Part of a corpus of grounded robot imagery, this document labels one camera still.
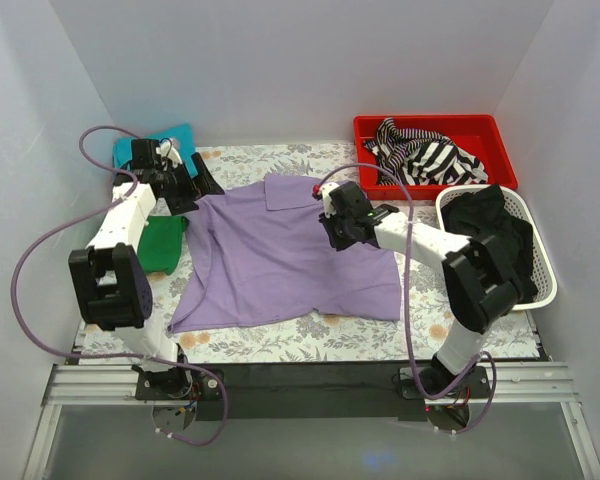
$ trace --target green cloth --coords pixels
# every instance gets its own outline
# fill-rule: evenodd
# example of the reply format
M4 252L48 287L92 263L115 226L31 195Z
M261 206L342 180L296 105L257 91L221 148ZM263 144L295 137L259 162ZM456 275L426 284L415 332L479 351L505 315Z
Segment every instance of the green cloth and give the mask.
M144 227L138 259L145 273L165 272L171 275L182 253L182 232L189 221L184 217L152 217Z

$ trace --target white wall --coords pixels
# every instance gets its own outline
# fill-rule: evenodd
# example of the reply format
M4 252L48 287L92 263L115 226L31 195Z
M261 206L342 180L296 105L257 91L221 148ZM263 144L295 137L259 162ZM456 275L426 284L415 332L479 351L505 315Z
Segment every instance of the white wall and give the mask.
M48 2L0 0L0 479L22 475L57 360L17 326L11 273L34 238L106 201L105 177L82 160L77 138L110 121ZM110 158L110 136L91 146ZM23 272L25 316L57 347L71 346L79 320L67 256L94 227L52 239Z
M554 3L496 119L558 276L535 318L600 456L600 1Z
M348 139L355 115L493 112L551 0L51 0L120 125Z

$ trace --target table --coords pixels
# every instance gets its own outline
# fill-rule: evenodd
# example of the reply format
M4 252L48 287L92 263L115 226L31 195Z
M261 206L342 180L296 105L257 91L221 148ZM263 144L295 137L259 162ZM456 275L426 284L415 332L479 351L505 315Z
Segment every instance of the table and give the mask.
M350 143L253 145L199 148L198 151L218 183L225 189L248 185L266 173L322 177L333 168L356 161ZM336 174L336 180L357 181L356 169ZM406 202L391 202L406 210ZM415 202L417 221L437 226L432 202ZM168 215L159 201L157 215ZM153 319L169 323L189 277L194 259L183 239L183 251L176 271L149 275L153 291ZM396 254L401 272L404 256ZM412 262L411 322L417 359L430 359L442 345L452 323L444 281L431 269ZM362 318L320 315L266 326L223 328L174 335L193 363L321 362L404 360L406 342L404 319L381 322ZM531 315L516 312L498 320L485 349L496 358L537 358L538 337ZM95 325L83 325L76 346L84 353L126 352L122 341ZM130 359L81 360L81 364L128 364Z

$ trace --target purple polo shirt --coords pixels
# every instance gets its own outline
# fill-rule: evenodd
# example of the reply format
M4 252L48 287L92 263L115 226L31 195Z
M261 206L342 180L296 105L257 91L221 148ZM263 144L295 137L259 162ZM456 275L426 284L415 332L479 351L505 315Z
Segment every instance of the purple polo shirt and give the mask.
M319 180L267 174L263 182L207 195L186 214L195 272L173 332L252 327L323 314L400 319L392 252L329 246L311 196Z

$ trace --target robotic arm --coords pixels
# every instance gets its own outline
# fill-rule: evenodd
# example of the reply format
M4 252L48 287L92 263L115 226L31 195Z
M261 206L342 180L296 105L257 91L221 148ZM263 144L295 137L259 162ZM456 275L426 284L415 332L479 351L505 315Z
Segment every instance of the robotic arm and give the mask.
M115 332L134 353L181 361L178 345L166 336L162 325L149 320L153 297L136 255L140 236L158 198L164 198L171 214L178 215L198 209L195 202L204 195L224 191L198 153L192 157L198 174L191 178L170 140L132 140L131 154L125 167L138 177L138 186L109 210L86 248L71 252L71 278L86 323ZM130 182L129 177L116 175L113 200L125 197ZM155 383L163 390L176 393L188 383L182 377L184 371L160 373Z
M356 183L326 183L314 197L324 204L320 222L336 250L362 242L406 253L408 217L391 205L373 208ZM455 316L431 366L420 372L426 390L435 394L482 350L493 322L522 299L522 284L493 235L469 238L414 223L411 257L444 276Z

